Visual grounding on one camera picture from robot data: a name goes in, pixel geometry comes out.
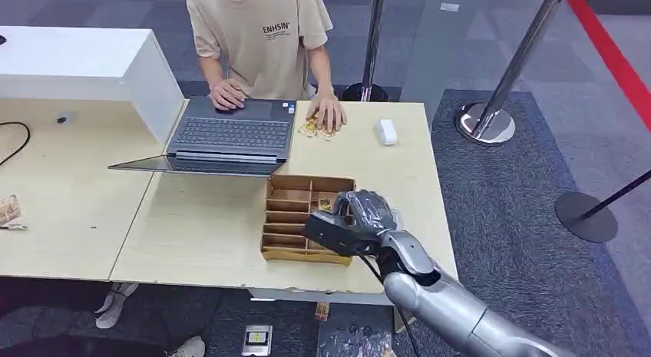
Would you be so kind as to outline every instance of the white sneaker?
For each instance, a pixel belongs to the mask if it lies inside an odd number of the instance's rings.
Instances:
[[[133,294],[138,287],[138,283],[120,283],[117,293],[113,297],[113,302],[108,309],[95,319],[95,325],[99,329],[110,329],[117,324],[122,313],[122,307],[127,297]]]
[[[168,357],[203,357],[206,352],[206,343],[201,340],[200,336],[188,339],[176,351]]]

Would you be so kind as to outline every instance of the laptop keyboard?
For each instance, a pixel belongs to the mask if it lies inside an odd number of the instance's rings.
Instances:
[[[181,144],[284,148],[289,123],[189,117],[176,138]]]

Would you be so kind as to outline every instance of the robotic arm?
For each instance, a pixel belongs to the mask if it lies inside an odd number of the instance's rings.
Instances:
[[[341,256],[374,256],[387,297],[465,355],[574,356],[491,311],[416,238],[397,229],[389,205],[375,192],[340,193],[332,213],[312,213],[302,234]]]

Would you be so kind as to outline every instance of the hand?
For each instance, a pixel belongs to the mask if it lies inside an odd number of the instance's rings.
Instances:
[[[317,124],[320,126],[325,123],[328,132],[332,132],[333,126],[338,131],[341,129],[342,124],[348,122],[344,108],[339,103],[332,88],[320,88],[314,99],[312,99],[307,118],[310,119],[315,116]]]
[[[377,234],[398,227],[391,207],[385,198],[376,192],[368,190],[340,192],[332,205],[332,213],[344,215],[348,209],[355,218],[355,227],[360,232]]]
[[[208,97],[219,110],[235,110],[244,107],[246,98],[242,86],[236,80],[229,78],[221,81],[210,89]]]

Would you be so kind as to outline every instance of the card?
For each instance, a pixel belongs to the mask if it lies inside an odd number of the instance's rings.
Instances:
[[[5,225],[20,216],[20,207],[15,195],[0,199],[0,225]]]
[[[316,125],[316,118],[312,117],[308,119],[304,125],[299,129],[299,134],[302,134],[306,137],[316,136],[316,131],[319,129],[319,126]]]
[[[330,141],[332,139],[332,136],[334,135],[335,135],[335,131],[328,132],[326,129],[319,129],[316,131],[316,136],[321,138],[322,140]]]
[[[330,199],[324,198],[319,200],[319,210],[332,212],[332,201]]]
[[[316,310],[314,311],[314,318],[319,321],[328,321],[328,314],[330,313],[330,303],[318,302]]]

